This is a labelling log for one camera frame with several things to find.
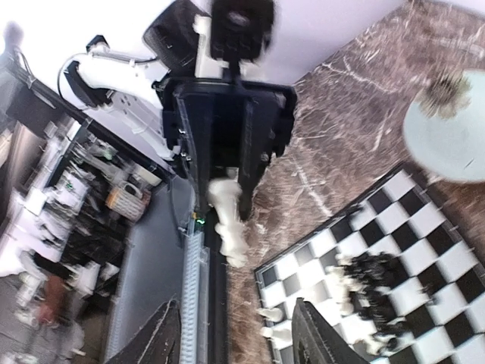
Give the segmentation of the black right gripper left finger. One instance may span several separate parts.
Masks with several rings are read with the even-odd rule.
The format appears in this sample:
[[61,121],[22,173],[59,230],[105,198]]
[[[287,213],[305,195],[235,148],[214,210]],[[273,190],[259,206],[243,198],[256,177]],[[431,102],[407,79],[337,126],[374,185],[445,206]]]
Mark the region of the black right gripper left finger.
[[180,361],[180,305],[170,300],[139,329],[108,364],[177,364]]

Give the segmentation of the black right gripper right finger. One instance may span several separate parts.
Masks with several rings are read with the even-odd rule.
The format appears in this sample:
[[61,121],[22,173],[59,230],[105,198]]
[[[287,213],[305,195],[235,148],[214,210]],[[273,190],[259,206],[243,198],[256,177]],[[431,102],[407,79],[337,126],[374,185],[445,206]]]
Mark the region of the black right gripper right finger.
[[294,363],[367,364],[333,329],[314,305],[296,300],[292,317]]

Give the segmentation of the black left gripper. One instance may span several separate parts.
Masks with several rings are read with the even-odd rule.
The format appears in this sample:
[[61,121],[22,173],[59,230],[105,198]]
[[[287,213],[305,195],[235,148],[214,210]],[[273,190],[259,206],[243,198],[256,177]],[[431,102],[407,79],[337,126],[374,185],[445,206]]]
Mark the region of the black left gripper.
[[165,77],[153,89],[162,104],[169,164],[194,189],[193,214],[204,221],[210,210],[211,168],[238,168],[242,188],[239,215],[251,215],[258,168],[281,157],[292,137],[297,95],[291,86],[242,80]]

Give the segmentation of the white chess piece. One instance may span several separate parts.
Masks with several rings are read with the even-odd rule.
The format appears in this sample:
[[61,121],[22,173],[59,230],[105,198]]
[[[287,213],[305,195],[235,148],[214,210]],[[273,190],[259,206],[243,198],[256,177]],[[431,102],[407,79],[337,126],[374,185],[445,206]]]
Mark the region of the white chess piece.
[[242,268],[246,262],[249,245],[244,236],[245,225],[239,216],[240,185],[229,178],[211,180],[208,185],[208,202],[217,213],[216,233],[221,237],[220,253],[234,268]]

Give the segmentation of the black grey chessboard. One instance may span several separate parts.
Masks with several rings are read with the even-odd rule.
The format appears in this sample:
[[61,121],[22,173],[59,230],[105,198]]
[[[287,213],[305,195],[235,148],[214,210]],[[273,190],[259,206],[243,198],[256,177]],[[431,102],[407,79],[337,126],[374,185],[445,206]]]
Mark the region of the black grey chessboard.
[[369,363],[482,363],[484,266],[424,186],[397,165],[356,201],[255,270],[262,334],[293,361],[297,299]]

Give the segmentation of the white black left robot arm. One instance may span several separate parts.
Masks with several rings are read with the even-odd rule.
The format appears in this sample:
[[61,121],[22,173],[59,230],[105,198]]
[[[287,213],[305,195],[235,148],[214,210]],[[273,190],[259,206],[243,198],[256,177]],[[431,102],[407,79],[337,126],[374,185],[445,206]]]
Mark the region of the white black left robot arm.
[[195,192],[204,218],[220,187],[237,172],[236,210],[246,220],[273,157],[288,146],[297,103],[291,86],[267,83],[259,64],[271,46],[273,1],[213,1],[209,11],[175,1],[149,25],[146,61],[113,52],[95,36],[63,68],[88,108],[118,112],[123,121]]

